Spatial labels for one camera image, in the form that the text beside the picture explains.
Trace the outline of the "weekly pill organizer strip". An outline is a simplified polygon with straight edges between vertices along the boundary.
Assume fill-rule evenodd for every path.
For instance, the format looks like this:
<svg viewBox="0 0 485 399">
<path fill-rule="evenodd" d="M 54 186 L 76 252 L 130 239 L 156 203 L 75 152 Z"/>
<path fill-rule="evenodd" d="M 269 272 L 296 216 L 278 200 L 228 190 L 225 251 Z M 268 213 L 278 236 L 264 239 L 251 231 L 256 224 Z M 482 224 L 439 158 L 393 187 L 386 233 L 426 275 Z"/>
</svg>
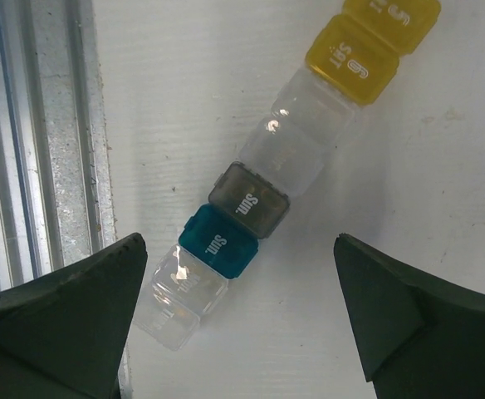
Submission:
<svg viewBox="0 0 485 399">
<path fill-rule="evenodd" d="M 140 291 L 134 322 L 180 349 L 438 20 L 437 1 L 346 1 Z"/>
</svg>

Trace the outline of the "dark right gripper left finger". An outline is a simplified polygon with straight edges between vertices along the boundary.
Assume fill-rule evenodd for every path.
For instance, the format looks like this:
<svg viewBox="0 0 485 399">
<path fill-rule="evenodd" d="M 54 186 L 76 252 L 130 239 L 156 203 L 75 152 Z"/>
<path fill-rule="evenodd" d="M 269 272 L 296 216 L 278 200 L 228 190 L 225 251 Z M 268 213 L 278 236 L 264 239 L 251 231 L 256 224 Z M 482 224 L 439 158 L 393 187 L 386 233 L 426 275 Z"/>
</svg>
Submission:
<svg viewBox="0 0 485 399">
<path fill-rule="evenodd" d="M 146 264 L 133 233 L 0 292 L 0 398 L 119 398 Z"/>
</svg>

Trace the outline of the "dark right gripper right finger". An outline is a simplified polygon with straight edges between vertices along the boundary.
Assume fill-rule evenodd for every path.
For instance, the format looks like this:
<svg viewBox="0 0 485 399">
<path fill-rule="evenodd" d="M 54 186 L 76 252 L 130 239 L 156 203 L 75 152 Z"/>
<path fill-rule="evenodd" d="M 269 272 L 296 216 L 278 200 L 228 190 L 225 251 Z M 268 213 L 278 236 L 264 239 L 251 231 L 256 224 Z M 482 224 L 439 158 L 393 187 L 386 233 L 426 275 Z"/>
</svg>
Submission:
<svg viewBox="0 0 485 399">
<path fill-rule="evenodd" d="M 349 234 L 334 258 L 365 380 L 378 398 L 485 398 L 485 294 Z"/>
</svg>

